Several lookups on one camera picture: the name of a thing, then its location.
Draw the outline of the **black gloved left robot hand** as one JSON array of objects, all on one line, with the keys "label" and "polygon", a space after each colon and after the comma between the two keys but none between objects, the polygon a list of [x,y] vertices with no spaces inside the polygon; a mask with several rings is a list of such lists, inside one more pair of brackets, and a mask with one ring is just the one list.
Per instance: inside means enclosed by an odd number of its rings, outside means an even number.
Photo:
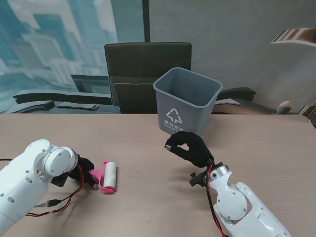
[{"label": "black gloved left robot hand", "polygon": [[83,177],[85,184],[88,184],[91,188],[96,189],[97,183],[89,173],[90,170],[94,170],[94,164],[89,159],[78,156],[77,165],[72,171],[70,171],[69,177],[78,181],[80,184],[82,184]]}]

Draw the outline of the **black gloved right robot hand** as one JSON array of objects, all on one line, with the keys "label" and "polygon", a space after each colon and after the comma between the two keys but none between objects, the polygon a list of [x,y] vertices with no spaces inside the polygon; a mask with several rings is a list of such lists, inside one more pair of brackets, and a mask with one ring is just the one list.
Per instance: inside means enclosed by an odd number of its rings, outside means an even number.
[{"label": "black gloved right robot hand", "polygon": [[179,131],[167,139],[167,150],[199,168],[214,166],[214,157],[201,137],[192,132]]}]

